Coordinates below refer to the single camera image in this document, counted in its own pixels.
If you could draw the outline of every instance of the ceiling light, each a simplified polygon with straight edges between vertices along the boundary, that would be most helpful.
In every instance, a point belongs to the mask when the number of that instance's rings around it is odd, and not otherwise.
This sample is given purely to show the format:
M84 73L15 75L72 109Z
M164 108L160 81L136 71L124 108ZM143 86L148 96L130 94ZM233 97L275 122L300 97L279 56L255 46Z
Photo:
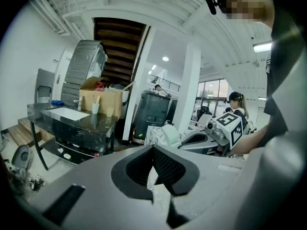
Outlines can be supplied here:
M270 51L272 47L272 42L266 42L261 44L254 44L254 51L255 53L264 52L264 51Z

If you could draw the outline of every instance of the blue object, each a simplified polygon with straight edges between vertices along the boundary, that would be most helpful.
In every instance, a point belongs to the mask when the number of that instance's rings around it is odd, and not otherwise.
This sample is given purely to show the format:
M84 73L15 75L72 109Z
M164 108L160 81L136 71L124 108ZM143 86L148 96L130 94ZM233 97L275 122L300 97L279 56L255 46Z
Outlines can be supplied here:
M53 104L53 105L65 105L64 102L58 101L58 100L52 100L51 104Z

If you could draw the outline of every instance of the gray bin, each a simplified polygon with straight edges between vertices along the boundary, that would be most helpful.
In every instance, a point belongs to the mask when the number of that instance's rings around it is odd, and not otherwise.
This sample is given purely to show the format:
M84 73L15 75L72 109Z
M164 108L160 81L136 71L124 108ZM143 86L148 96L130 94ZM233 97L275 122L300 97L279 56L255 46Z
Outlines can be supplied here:
M171 97L156 91L143 91L135 116L134 138L145 139L148 126L164 126Z

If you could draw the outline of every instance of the table leg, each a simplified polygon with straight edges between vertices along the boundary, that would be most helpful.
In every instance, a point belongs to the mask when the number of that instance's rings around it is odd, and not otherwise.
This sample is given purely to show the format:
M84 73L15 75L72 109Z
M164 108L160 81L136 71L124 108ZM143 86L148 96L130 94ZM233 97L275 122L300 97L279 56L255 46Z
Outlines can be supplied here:
M34 128L34 123L30 122L30 124L31 124L31 132L32 132L32 136L33 136L34 145L35 145L36 151L38 153L39 159L42 162L45 170L48 170L48 167L47 167L47 165L45 163L45 160L43 158L43 155L41 153L41 148L39 147L38 142L37 142L37 138L36 138L36 134L35 134L35 128Z
M111 142L110 153L113 153L114 152L114 131L111 134L111 141L110 142Z

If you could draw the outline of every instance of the ponytail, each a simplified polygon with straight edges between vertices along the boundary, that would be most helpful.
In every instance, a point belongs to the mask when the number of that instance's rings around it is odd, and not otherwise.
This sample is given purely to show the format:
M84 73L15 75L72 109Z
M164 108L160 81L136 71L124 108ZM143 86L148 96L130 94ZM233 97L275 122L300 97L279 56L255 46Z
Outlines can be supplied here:
M245 112L244 116L248 118L248 109L246 108L246 99L243 94L241 94L240 96L239 105L241 108L244 109L244 112Z

